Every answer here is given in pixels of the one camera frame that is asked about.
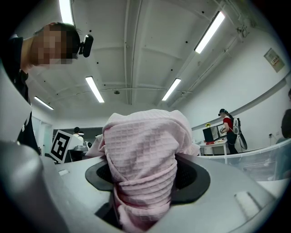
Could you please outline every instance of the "black pants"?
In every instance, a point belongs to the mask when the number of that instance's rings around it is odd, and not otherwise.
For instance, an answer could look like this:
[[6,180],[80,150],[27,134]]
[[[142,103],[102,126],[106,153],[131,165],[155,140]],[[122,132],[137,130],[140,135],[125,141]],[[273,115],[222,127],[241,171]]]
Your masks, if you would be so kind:
[[227,138],[227,143],[228,143],[228,149],[230,153],[233,154],[238,154],[236,148],[235,148],[235,143],[236,143],[236,137],[237,135],[234,134],[233,132],[228,132],[226,135]]

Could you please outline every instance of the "pink towel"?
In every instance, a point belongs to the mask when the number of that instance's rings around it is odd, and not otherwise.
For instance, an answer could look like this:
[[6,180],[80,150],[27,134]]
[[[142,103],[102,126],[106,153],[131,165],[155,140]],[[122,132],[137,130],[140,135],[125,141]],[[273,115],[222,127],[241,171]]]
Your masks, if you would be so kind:
[[99,144],[102,141],[103,135],[97,135],[93,145],[89,148],[88,152],[86,153],[87,158],[99,157],[105,155],[104,152],[100,152],[98,150]]
[[199,149],[179,111],[114,113],[109,118],[99,151],[106,154],[126,232],[144,232],[166,214],[177,171],[175,153],[197,155]]

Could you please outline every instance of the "small white tab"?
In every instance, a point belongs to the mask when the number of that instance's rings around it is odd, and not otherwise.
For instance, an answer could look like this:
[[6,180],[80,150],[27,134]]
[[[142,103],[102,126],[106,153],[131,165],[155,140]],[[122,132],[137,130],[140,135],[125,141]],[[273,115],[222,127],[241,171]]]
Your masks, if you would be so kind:
[[69,171],[66,169],[59,171],[60,176],[63,176],[63,175],[68,174],[68,173],[69,173]]
[[257,201],[249,192],[238,192],[235,195],[235,199],[247,220],[250,220],[261,210]]

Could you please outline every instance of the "black jacket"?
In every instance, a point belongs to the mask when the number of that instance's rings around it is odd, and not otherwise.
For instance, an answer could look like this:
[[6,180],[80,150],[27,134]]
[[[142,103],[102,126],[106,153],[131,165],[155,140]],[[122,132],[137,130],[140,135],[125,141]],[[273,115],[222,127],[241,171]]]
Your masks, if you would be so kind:
[[[28,78],[28,74],[25,74],[20,68],[22,42],[23,38],[21,37],[10,39],[1,53],[1,59],[8,77],[23,98],[25,98],[25,100],[30,104],[28,97],[28,86],[25,83]],[[21,144],[25,144],[35,149],[36,152],[40,154],[33,133],[31,116],[32,114],[30,113],[29,121],[27,122],[26,120],[24,122],[24,127],[20,130],[17,140]]]

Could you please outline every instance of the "fluorescent light tube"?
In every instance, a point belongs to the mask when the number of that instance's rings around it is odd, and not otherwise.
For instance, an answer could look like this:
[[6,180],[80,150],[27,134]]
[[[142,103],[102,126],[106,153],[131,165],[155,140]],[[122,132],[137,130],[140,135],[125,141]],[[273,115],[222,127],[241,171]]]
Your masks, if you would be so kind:
[[93,91],[94,95],[96,96],[97,100],[99,101],[99,103],[104,103],[104,100],[96,87],[93,77],[92,76],[86,77],[86,81],[91,90]]
[[202,50],[205,48],[207,43],[210,41],[220,24],[223,22],[225,16],[221,13],[221,11],[218,11],[216,16],[214,17],[214,20],[207,28],[206,32],[204,33],[203,37],[199,41],[198,45],[194,49],[197,53],[201,53]]
[[48,107],[51,110],[54,110],[51,106],[47,105],[46,103],[44,103],[40,98],[38,98],[37,96],[35,96],[35,99],[39,102],[42,103],[44,106]]
[[70,2],[71,0],[59,0],[60,14],[62,16],[63,23],[74,25]]
[[174,91],[174,89],[178,86],[178,84],[181,82],[181,79],[176,78],[175,81],[173,82],[173,84],[171,85],[171,87],[169,88],[169,90],[167,91],[167,93],[165,94],[164,98],[162,99],[162,101],[166,101],[167,98],[170,96],[170,94],[172,94],[172,92]]

